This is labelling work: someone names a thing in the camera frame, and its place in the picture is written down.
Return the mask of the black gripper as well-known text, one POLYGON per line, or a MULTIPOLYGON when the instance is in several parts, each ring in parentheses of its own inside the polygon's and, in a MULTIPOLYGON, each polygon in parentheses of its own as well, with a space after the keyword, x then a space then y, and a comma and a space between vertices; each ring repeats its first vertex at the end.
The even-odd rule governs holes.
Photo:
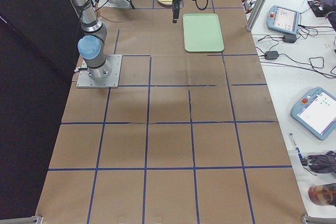
POLYGON ((183 4, 183 0, 172 2, 173 23, 177 23, 176 17, 179 17, 180 15, 181 4, 183 4))

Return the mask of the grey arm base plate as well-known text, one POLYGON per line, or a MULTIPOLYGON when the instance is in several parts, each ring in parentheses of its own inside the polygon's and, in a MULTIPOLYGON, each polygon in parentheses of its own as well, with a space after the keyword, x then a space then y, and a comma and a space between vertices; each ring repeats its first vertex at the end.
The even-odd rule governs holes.
POLYGON ((89 68, 85 61, 77 67, 77 88, 118 88, 122 55, 105 55, 105 63, 99 68, 89 68))

